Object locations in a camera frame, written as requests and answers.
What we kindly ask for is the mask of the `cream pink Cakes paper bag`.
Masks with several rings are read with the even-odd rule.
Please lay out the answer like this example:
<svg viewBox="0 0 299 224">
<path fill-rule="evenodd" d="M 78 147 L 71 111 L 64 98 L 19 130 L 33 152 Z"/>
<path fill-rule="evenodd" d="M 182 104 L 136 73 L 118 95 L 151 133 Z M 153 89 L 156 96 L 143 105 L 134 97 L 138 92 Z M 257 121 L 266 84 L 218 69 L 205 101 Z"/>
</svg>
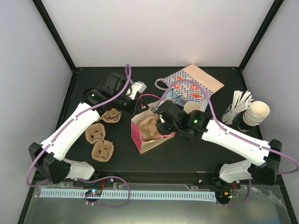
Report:
<svg viewBox="0 0 299 224">
<path fill-rule="evenodd" d="M 154 103 L 149 104 L 149 109 L 135 115 L 131 119 L 131 138 L 140 154 L 143 154 L 154 147 L 170 140 L 175 136 L 174 132 L 170 134 L 161 134 L 156 124 L 160 119 L 151 109 Z"/>
</svg>

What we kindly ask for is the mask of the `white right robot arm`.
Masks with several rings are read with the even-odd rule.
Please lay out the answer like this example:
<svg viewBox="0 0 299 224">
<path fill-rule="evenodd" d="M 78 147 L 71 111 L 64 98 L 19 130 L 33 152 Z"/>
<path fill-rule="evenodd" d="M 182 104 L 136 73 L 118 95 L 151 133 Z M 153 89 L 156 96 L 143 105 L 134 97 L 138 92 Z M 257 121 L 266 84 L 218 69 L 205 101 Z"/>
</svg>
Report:
<svg viewBox="0 0 299 224">
<path fill-rule="evenodd" d="M 243 161 L 220 164 L 212 176 L 212 184 L 221 189 L 239 180 L 253 179 L 264 185 L 274 185 L 281 161 L 282 143 L 255 139 L 237 130 L 217 123 L 204 115 L 195 102 L 180 108 L 171 100 L 156 104 L 152 112 L 159 116 L 156 126 L 162 135 L 178 133 L 193 139 L 198 133 L 201 139 L 220 145 L 242 157 Z"/>
</svg>

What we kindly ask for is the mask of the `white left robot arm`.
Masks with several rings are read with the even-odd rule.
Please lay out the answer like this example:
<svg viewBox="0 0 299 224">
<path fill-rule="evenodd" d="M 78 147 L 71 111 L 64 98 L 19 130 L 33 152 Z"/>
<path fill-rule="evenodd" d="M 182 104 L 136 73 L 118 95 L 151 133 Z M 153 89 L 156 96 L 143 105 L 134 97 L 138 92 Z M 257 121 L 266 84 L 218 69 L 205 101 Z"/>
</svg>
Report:
<svg viewBox="0 0 299 224">
<path fill-rule="evenodd" d="M 66 154 L 81 134 L 111 109 L 136 115 L 148 107 L 139 95 L 146 89 L 143 82 L 130 81 L 130 75 L 111 73 L 104 84 L 85 91 L 73 114 L 42 143 L 33 142 L 29 154 L 31 168 L 40 171 L 54 184 L 64 179 L 83 179 L 89 186 L 100 182 L 100 174 L 87 162 L 66 159 Z"/>
</svg>

